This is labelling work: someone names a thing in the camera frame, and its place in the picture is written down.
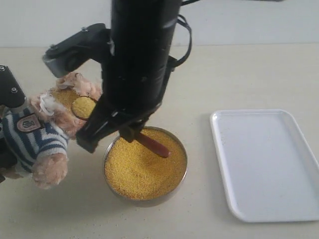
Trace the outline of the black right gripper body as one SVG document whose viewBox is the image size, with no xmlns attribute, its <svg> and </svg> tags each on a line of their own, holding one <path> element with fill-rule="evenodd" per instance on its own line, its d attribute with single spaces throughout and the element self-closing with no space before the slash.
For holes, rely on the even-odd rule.
<svg viewBox="0 0 319 239">
<path fill-rule="evenodd" d="M 128 72 L 110 60 L 102 66 L 101 118 L 109 124 L 147 120 L 161 105 L 170 74 L 176 67 L 177 59 L 171 56 L 158 65 L 138 62 Z"/>
</svg>

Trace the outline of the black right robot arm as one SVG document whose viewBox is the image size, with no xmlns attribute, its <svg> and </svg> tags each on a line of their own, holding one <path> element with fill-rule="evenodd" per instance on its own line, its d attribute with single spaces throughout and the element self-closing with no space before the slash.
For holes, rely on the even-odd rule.
<svg viewBox="0 0 319 239">
<path fill-rule="evenodd" d="M 132 141 L 161 105 L 176 60 L 170 46 L 181 2 L 114 0 L 112 54 L 101 65 L 102 94 L 76 141 L 93 153 L 101 139 L 119 131 Z"/>
</svg>

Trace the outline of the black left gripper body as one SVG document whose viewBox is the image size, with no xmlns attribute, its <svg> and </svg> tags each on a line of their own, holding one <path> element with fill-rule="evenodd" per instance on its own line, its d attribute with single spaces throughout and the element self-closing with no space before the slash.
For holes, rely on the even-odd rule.
<svg viewBox="0 0 319 239">
<path fill-rule="evenodd" d="M 5 176 L 11 173 L 17 164 L 17 158 L 8 148 L 5 139 L 0 140 L 0 182 L 5 181 Z"/>
</svg>

